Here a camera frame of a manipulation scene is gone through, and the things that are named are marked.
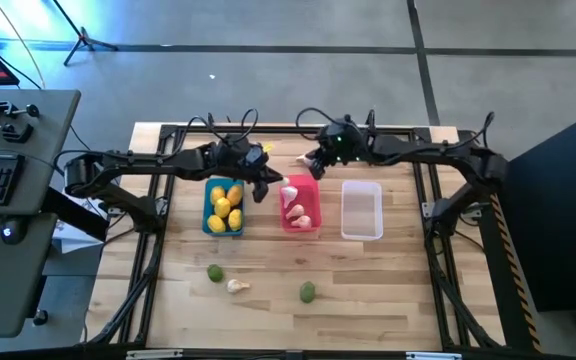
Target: green lime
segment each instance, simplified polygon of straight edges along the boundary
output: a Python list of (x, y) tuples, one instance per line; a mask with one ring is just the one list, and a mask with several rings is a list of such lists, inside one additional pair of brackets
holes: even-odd
[(310, 281), (301, 285), (301, 289), (299, 289), (299, 298), (306, 304), (315, 300), (315, 285)]
[(212, 282), (220, 282), (224, 279), (224, 271), (219, 265), (212, 264), (208, 266), (208, 277)]

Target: red container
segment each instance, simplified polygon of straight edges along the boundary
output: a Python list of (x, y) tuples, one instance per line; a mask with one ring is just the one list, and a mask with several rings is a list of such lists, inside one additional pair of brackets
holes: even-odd
[[(281, 227), (284, 228), (286, 232), (316, 231), (321, 226), (319, 184), (317, 184), (317, 181), (311, 175), (288, 175), (288, 179), (290, 179), (290, 185), (288, 186), (294, 186), (297, 188), (297, 198), (290, 202), (288, 208), (284, 208), (284, 197), (281, 196), (281, 190), (279, 191)], [(312, 220), (312, 226), (310, 228), (303, 229), (298, 226), (290, 225), (290, 223), (297, 220), (298, 217), (286, 219), (286, 214), (297, 204), (304, 207), (304, 215), (310, 216), (310, 220)]]

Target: tripod stand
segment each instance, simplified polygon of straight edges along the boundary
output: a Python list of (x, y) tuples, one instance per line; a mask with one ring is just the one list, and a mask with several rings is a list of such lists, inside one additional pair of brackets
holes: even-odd
[(66, 57), (66, 60), (64, 61), (64, 66), (68, 66), (68, 62), (70, 61), (72, 56), (75, 54), (75, 51), (81, 49), (84, 46), (88, 46), (88, 50), (90, 50), (90, 51), (95, 51), (95, 48), (93, 47), (93, 45), (104, 46), (104, 47), (107, 47), (107, 48), (114, 50), (114, 51), (119, 50), (119, 48), (116, 47), (115, 45), (111, 45), (111, 44), (105, 43), (103, 41), (99, 41), (99, 40), (95, 40), (95, 39), (90, 38), (88, 36), (88, 33), (86, 32), (86, 29), (83, 26), (80, 27), (79, 29), (77, 29), (77, 26), (75, 26), (75, 24), (72, 22), (72, 20), (68, 16), (68, 14), (66, 14), (66, 11), (64, 11), (64, 9), (59, 4), (59, 1), (53, 0), (53, 2), (55, 3), (55, 5), (57, 5), (59, 12), (61, 12), (61, 14), (66, 18), (66, 20), (68, 20), (68, 23), (70, 24), (72, 29), (77, 33), (77, 36), (79, 38), (77, 40), (77, 43), (75, 43), (75, 46), (72, 47), (72, 50), (70, 50), (70, 53)]

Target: blue container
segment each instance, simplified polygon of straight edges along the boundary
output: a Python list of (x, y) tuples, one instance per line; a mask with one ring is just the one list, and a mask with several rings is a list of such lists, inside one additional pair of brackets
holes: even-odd
[(241, 180), (233, 180), (233, 179), (226, 179), (226, 178), (213, 178), (213, 179), (209, 179), (208, 181), (206, 181), (206, 193), (204, 194), (204, 223), (202, 226), (202, 228), (206, 234), (208, 234), (210, 236), (239, 236), (239, 235), (244, 233), (244, 225), (245, 225), (244, 219), (245, 219), (245, 217), (244, 217), (244, 199), (243, 199), (243, 197), (241, 198), (241, 202), (239, 203), (239, 205), (237, 205), (231, 209), (231, 211), (234, 209), (241, 210), (241, 229), (239, 229), (238, 231), (232, 231), (230, 229), (230, 225), (228, 225), (228, 218), (225, 218), (223, 220), (226, 223), (226, 231), (222, 232), (222, 233), (214, 233), (208, 227), (208, 222), (207, 222), (210, 215), (215, 214), (214, 206), (210, 203), (210, 192), (212, 191), (212, 188), (214, 188), (215, 186), (221, 186), (226, 191), (226, 194), (228, 194), (228, 190), (230, 190), (230, 188), (235, 186), (235, 185), (241, 185), (242, 189), (244, 188), (244, 182)]

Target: wooden tabletop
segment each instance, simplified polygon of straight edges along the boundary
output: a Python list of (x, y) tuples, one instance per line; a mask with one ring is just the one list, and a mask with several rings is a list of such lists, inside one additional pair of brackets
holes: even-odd
[[(130, 148), (154, 152), (160, 126), (135, 124)], [(433, 141), (457, 139), (452, 127), (431, 128), (431, 133)], [(207, 134), (189, 134), (185, 147), (214, 140)], [(250, 140), (274, 145), (269, 162), (273, 169), (286, 175), (308, 173), (295, 157), (315, 143), (286, 134), (251, 134)], [(452, 168), (440, 166), (438, 171), (444, 196), (464, 182)], [(341, 237), (341, 185), (351, 179), (382, 186), (380, 240)], [(148, 176), (125, 176), (121, 182), (137, 195), (145, 195), (148, 184)], [(253, 202), (252, 186), (246, 186), (243, 236), (208, 236), (201, 229), (204, 185), (175, 182), (148, 347), (441, 349), (410, 164), (328, 168), (319, 182), (323, 223), (314, 233), (289, 234), (280, 228), (275, 184), (261, 204)], [(160, 188), (163, 191), (163, 180)], [(131, 226), (125, 219), (109, 236)], [(477, 228), (463, 223), (457, 228), (480, 241)], [(132, 234), (104, 250), (86, 320), (90, 336), (101, 330), (126, 296), (136, 243), (137, 235)], [(485, 255), (459, 236), (453, 236), (452, 243), (464, 302), (492, 338), (504, 343)], [(226, 281), (235, 278), (252, 288), (232, 295), (226, 281), (213, 284), (206, 276), (206, 267), (213, 263), (225, 269)], [(317, 289), (310, 304), (299, 300), (299, 287), (306, 281)], [(133, 333), (141, 303), (137, 309)], [(451, 334), (458, 340), (452, 306), (447, 312)]]

